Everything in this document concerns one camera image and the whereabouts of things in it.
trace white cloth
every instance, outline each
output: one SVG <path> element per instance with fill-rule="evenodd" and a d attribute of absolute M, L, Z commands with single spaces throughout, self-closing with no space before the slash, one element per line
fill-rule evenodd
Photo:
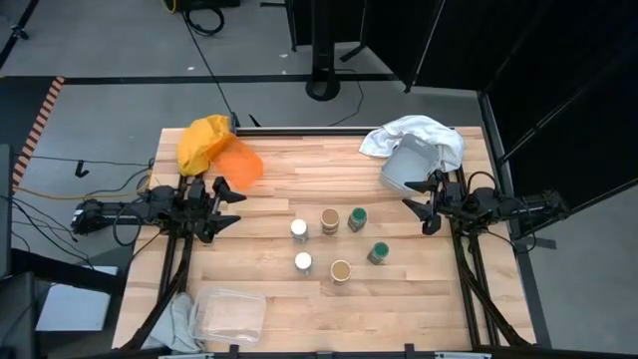
<path fill-rule="evenodd" d="M 186 293 L 176 294 L 159 317 L 158 323 L 143 348 L 167 346 L 181 353 L 200 353 L 203 343 L 195 340 L 188 329 L 192 299 Z"/>
<path fill-rule="evenodd" d="M 359 152 L 367 156 L 389 157 L 405 134 L 412 134 L 428 144 L 437 146 L 441 159 L 438 170 L 450 172 L 461 166 L 465 148 L 463 137 L 423 115 L 403 116 L 371 132 L 363 140 Z"/>

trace black curtain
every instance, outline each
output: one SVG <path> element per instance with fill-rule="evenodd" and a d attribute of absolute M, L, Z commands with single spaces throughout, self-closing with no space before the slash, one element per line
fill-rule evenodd
<path fill-rule="evenodd" d="M 438 0 L 370 0 L 367 45 L 406 85 L 412 85 Z"/>
<path fill-rule="evenodd" d="M 487 91 L 506 152 L 627 46 L 637 15 L 631 0 L 553 1 Z"/>
<path fill-rule="evenodd" d="M 509 162 L 517 194 L 557 189 L 571 208 L 638 179 L 638 46 Z"/>
<path fill-rule="evenodd" d="M 447 0 L 416 85 L 482 90 L 551 0 Z"/>
<path fill-rule="evenodd" d="M 580 210 L 638 179 L 637 18 L 634 1 L 555 1 L 488 89 L 506 153 L 538 130 L 508 162 L 517 195 Z"/>
<path fill-rule="evenodd" d="M 295 45 L 312 43 L 311 0 L 291 0 L 294 31 L 297 39 Z M 359 41 L 361 37 L 361 21 L 365 0 L 332 1 L 330 18 L 335 42 Z"/>

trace orange plastic bag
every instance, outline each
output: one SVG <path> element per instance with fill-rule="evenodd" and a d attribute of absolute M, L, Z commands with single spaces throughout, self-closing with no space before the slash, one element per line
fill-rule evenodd
<path fill-rule="evenodd" d="M 263 162 L 259 156 L 233 134 L 212 162 L 233 189 L 245 190 L 263 175 Z"/>

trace gray cloth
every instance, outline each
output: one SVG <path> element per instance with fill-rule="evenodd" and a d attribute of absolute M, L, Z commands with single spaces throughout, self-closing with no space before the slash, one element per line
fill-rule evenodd
<path fill-rule="evenodd" d="M 177 294 L 161 314 L 143 348 L 167 346 L 181 353 L 202 352 L 203 342 L 195 340 L 188 328 L 192 305 L 192 299 L 188 294 Z"/>

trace concrete floor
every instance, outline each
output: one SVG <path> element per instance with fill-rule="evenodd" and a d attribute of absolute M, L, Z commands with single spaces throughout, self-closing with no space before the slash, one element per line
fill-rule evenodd
<path fill-rule="evenodd" d="M 20 4 L 26 6 L 26 0 L 11 2 L 11 9 L 19 9 Z M 167 14 L 158 0 L 129 0 L 126 6 L 123 4 L 102 0 L 41 1 L 26 27 L 32 40 L 16 45 L 0 74 L 207 75 L 177 15 Z M 5 6 L 0 1 L 0 11 Z M 309 72 L 308 49 L 290 52 L 283 9 L 259 8 L 257 0 L 244 0 L 241 7 L 224 13 L 226 27 L 219 36 L 198 38 L 215 74 Z M 389 73 L 369 51 L 338 67 L 359 73 Z M 323 126 L 351 114 L 357 107 L 360 95 L 356 83 L 342 85 L 339 97 L 327 103 L 309 99 L 303 83 L 222 87 L 246 126 L 250 125 L 248 114 L 262 126 Z M 379 126 L 407 114 L 428 115 L 448 126 L 482 124 L 476 95 L 471 92 L 416 90 L 405 95 L 398 82 L 361 85 L 365 94 L 361 112 L 345 126 Z M 36 155 L 144 163 L 155 154 L 161 128 L 184 127 L 214 113 L 226 113 L 226 109 L 211 84 L 65 86 Z M 89 166 L 91 173 L 77 179 L 74 169 L 74 164 L 33 160 L 22 185 L 45 192 L 76 194 L 118 187 L 135 171 Z M 23 193 L 17 197 L 39 206 L 64 224 L 70 221 L 76 205 L 75 201 L 50 201 Z M 638 324 L 638 315 L 632 310 L 638 282 L 633 280 L 636 270 L 631 263 L 638 249 L 633 238 L 638 229 L 633 215 L 637 206 L 638 190 L 634 188 L 538 234 L 558 241 L 557 250 L 537 249 L 531 254 L 555 348 L 638 353 L 632 332 Z M 30 239 L 33 251 L 77 261 L 43 240 L 32 228 L 16 225 L 15 230 Z M 108 230 L 81 237 L 77 246 L 95 264 L 122 268 L 131 257 L 131 250 L 118 247 Z M 50 346 L 56 347 L 51 357 L 107 350 L 114 324 L 114 320 L 109 321 L 107 330 L 83 336 L 83 340 L 49 340 Z"/>

